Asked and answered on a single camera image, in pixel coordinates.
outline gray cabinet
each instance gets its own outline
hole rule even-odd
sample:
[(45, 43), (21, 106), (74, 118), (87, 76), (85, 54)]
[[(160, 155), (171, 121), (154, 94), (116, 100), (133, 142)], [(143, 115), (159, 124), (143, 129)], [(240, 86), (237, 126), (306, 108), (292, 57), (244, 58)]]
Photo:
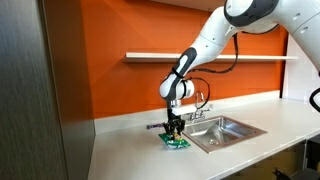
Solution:
[(87, 179), (94, 142), (80, 0), (0, 1), (0, 179)]

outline sink basin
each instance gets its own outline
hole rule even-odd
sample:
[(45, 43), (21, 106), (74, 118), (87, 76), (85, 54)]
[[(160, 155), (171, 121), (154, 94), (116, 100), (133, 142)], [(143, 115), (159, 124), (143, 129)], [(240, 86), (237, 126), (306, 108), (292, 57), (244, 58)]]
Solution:
[(212, 151), (250, 139), (266, 131), (238, 122), (226, 116), (217, 116), (185, 126), (183, 134), (210, 154)]

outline wall shelf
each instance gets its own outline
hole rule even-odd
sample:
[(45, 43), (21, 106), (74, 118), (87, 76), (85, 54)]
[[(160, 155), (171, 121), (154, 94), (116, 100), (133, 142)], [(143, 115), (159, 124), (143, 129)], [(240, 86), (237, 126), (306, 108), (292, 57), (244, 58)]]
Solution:
[(206, 12), (212, 12), (217, 7), (223, 6), (224, 1), (223, 0), (201, 0), (201, 1), (195, 1), (195, 0), (150, 0), (158, 3), (164, 3), (169, 5), (175, 5), (175, 6), (181, 6), (191, 9), (197, 9), (202, 10)]
[[(174, 63), (178, 60), (181, 54), (173, 53), (138, 53), (127, 52), (123, 58), (125, 63)], [(216, 60), (219, 62), (228, 62), (235, 59), (235, 55), (219, 55)], [(240, 62), (259, 62), (259, 61), (285, 61), (296, 60), (297, 56), (253, 56), (239, 55)]]

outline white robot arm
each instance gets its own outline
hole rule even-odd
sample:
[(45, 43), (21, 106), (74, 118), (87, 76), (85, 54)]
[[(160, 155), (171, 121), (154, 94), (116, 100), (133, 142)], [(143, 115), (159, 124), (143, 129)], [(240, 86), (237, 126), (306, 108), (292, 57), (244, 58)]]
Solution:
[[(194, 86), (184, 76), (192, 68), (215, 60), (229, 39), (238, 32), (267, 33), (279, 24), (287, 29), (320, 72), (320, 0), (226, 0), (207, 20), (194, 43), (180, 56), (160, 85), (160, 95), (167, 101), (168, 123), (172, 134), (183, 130), (184, 123), (172, 113), (172, 101), (193, 95)], [(320, 112), (314, 102), (311, 104)]]

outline white countertop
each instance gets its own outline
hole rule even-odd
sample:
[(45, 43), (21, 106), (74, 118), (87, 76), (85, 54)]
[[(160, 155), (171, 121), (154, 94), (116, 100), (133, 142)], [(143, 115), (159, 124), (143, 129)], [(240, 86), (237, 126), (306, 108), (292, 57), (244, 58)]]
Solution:
[(320, 134), (320, 113), (300, 101), (272, 99), (206, 115), (224, 115), (268, 133), (211, 154), (186, 137), (191, 147), (168, 150), (158, 136), (164, 129), (147, 130), (146, 124), (97, 134), (89, 180), (221, 179)]

